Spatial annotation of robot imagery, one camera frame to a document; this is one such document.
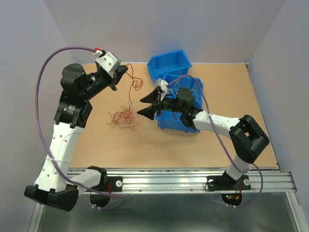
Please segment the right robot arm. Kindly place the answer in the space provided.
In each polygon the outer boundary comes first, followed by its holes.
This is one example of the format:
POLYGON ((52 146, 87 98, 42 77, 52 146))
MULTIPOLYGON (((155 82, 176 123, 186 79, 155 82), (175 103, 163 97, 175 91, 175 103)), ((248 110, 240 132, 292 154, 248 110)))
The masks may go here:
POLYGON ((180 88, 175 97, 154 89, 140 102, 148 103, 147 108, 137 113, 150 120, 162 110, 181 113, 180 121, 187 128, 214 132, 218 139, 225 136, 232 141, 235 157, 222 175, 208 178, 206 191, 236 190, 244 182, 242 178, 269 144, 269 138, 250 115, 231 118, 211 114, 195 106, 195 97, 187 88, 180 88))

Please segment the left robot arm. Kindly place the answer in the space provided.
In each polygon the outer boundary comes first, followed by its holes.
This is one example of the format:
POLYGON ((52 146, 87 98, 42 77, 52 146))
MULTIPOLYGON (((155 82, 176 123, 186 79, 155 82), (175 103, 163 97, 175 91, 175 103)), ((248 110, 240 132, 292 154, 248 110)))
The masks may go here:
POLYGON ((25 189, 27 198, 69 212, 79 196, 89 190, 104 196, 104 201, 93 207, 102 209, 109 203, 112 185, 106 169, 90 166, 72 179, 68 179, 66 173, 92 111, 90 99, 106 87, 116 90, 115 86, 127 70, 127 66, 120 65, 115 72, 108 73, 97 66, 96 72, 86 74, 83 66, 77 63, 62 70, 60 84, 63 91, 54 117, 52 141, 37 180, 25 189))

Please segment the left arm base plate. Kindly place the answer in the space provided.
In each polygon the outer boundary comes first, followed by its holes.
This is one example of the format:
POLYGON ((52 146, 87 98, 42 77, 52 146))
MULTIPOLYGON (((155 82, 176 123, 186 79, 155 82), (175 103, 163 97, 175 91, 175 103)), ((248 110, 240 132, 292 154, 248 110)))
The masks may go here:
POLYGON ((121 207, 125 203, 125 199, 122 195, 118 195, 122 192, 123 177, 122 176, 109 176, 107 180, 95 187, 92 187, 97 192, 88 191, 90 194, 89 201, 92 208, 99 211, 113 210, 121 207))

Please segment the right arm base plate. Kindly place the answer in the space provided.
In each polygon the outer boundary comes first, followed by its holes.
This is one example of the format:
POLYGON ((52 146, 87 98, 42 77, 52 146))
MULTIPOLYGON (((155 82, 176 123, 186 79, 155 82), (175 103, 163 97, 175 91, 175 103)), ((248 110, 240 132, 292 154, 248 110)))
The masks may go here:
POLYGON ((237 207, 242 203, 242 192, 252 188, 247 175, 241 176, 237 181, 225 175, 213 175, 207 177, 204 189, 208 192, 226 191, 221 194, 224 203, 237 207))

